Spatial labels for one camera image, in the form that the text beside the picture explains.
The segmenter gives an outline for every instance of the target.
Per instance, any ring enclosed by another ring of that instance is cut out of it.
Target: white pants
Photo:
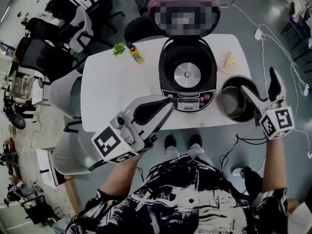
[[[203,161],[207,162],[209,165],[214,166],[211,159],[205,155],[205,151],[198,144],[193,144],[190,149],[187,151],[187,154],[191,158],[200,158]],[[174,146],[167,147],[164,155],[164,162],[168,160],[172,160],[179,157],[179,151]]]

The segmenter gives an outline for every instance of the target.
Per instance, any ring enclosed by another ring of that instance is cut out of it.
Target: green vegetable
[[[119,56],[125,51],[125,44],[123,42],[117,43],[113,49],[113,55],[115,57]]]

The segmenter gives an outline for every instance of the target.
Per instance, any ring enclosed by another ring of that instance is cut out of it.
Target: shirt sleeve
[[[110,211],[127,196],[112,196],[100,190],[97,196],[90,199],[85,209],[75,215],[66,228],[66,234],[83,234],[86,232],[97,232],[98,223]]]
[[[259,216],[259,233],[287,233],[288,208],[286,188],[260,194],[253,205]]]

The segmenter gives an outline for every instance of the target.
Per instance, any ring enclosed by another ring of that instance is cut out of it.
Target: forearm
[[[281,189],[286,186],[286,164],[283,141],[282,138],[272,139],[267,143],[262,192]]]
[[[100,190],[108,195],[128,195],[140,156],[115,165]]]

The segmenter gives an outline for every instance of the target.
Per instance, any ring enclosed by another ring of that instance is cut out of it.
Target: blue chair
[[[281,35],[285,32],[285,31],[289,31],[289,29],[291,27],[293,27],[293,29],[296,31],[296,35],[299,36],[299,40],[295,43],[295,45],[292,47],[292,49],[294,49],[296,46],[299,45],[299,43],[306,38],[310,38],[311,34],[310,34],[310,28],[309,26],[305,23],[305,20],[300,16],[298,22],[295,22],[293,20],[292,16],[288,17],[288,21],[289,23],[286,25],[286,27],[283,29],[283,31],[281,32]]]

